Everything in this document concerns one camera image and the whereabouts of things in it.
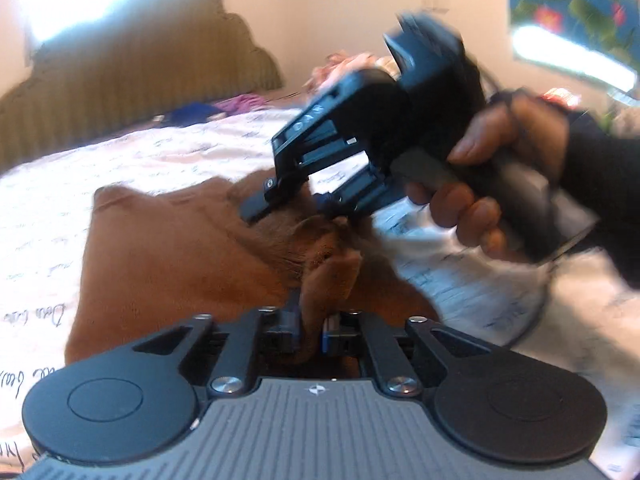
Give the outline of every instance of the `black sleeve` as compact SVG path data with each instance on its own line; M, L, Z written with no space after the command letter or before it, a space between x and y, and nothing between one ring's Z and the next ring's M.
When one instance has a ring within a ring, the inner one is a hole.
M600 217L585 241L640 288L640 138L608 136L588 114L572 118L560 185Z

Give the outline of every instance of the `wall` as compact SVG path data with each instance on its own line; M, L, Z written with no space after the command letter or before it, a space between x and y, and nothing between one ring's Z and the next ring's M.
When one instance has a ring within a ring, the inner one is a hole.
M388 54L384 32L397 25L396 12L420 8L425 0L225 0L247 18L257 41L278 57L295 91L313 66L335 50ZM463 36L468 52L507 87L542 92L565 86L591 107L603 109L606 97L573 78L513 59L508 32L508 0L437 0L449 7L441 15Z
M24 28L17 0L0 0L0 95L24 79L31 70L25 66Z
M281 93L297 91L314 63L306 47L308 0L224 0L224 4L227 12L247 20L255 43L278 60L286 80Z

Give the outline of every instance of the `fingernail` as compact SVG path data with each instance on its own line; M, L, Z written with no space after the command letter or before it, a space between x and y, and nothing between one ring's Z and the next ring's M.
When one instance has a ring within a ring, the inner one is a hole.
M463 137L449 153L447 160L449 162L462 161L473 149L475 141L470 137Z

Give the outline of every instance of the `logo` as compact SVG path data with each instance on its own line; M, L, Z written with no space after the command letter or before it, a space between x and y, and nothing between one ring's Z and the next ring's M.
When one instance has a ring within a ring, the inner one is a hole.
M307 391L310 394L315 395L316 397L319 397L320 395L324 394L328 390L324 386L322 386L322 384L314 384L313 386L307 388Z

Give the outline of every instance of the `pink flower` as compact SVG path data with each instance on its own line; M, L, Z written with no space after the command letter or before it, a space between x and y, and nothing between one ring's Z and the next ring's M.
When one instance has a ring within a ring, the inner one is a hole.
M562 14L547 7L546 5L539 6L533 15L533 19L542 28L546 28L549 32L560 34L562 28Z
M613 2L611 9L613 10L613 21L616 23L616 26L622 27L626 22L625 7L620 5L619 2Z

